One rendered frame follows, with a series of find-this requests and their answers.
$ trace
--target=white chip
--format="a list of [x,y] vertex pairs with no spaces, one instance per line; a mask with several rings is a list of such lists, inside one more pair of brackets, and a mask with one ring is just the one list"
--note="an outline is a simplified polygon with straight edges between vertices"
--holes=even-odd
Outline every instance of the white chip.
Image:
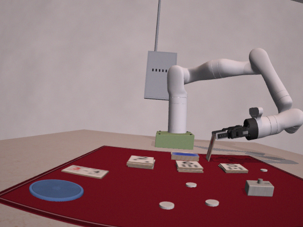
[[188,182],[188,183],[186,183],[186,186],[189,187],[189,188],[195,188],[195,187],[197,187],[197,184],[192,183],[192,182]]
[[219,205],[219,201],[218,200],[206,200],[205,204],[210,207],[216,207]]
[[161,202],[159,203],[159,206],[165,210],[171,210],[175,207],[175,205],[172,202]]

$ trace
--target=white robotic arm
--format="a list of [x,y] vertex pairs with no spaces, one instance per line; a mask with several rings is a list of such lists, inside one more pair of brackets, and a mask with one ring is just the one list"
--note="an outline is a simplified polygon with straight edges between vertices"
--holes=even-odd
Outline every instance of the white robotic arm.
[[184,85],[198,80],[220,79],[239,75],[261,74],[278,108],[277,115],[262,117],[262,108],[251,108],[252,118],[244,125],[214,131],[217,139],[246,137],[248,140],[278,134],[285,130],[296,132],[303,124],[303,112],[291,109],[292,99],[274,70],[267,53],[253,49],[250,61],[232,61],[228,59],[212,60],[195,68],[172,66],[168,71],[169,93],[169,133],[186,133],[187,92]]

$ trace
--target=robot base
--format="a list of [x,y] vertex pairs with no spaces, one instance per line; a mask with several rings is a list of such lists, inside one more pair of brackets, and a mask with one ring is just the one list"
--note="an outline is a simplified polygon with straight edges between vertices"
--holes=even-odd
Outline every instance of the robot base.
[[189,131],[183,134],[157,131],[155,147],[193,150],[194,139],[194,134]]

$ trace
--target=blue coaster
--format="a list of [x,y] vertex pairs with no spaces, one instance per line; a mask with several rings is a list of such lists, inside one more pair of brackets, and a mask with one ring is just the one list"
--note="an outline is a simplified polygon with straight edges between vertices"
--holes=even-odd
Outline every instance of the blue coaster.
[[63,202],[80,198],[84,190],[73,182],[63,180],[42,180],[29,187],[30,193],[42,200]]

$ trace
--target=beige tabletop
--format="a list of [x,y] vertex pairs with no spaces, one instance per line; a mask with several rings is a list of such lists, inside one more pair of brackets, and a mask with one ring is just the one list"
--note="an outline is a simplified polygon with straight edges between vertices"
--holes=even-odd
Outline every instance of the beige tabletop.
[[[0,140],[0,191],[101,146],[206,154],[209,140],[195,140],[194,150],[156,148],[155,137],[79,130]],[[216,141],[212,154],[249,155],[303,178],[303,155],[255,142]],[[0,227],[75,227],[0,204]]]

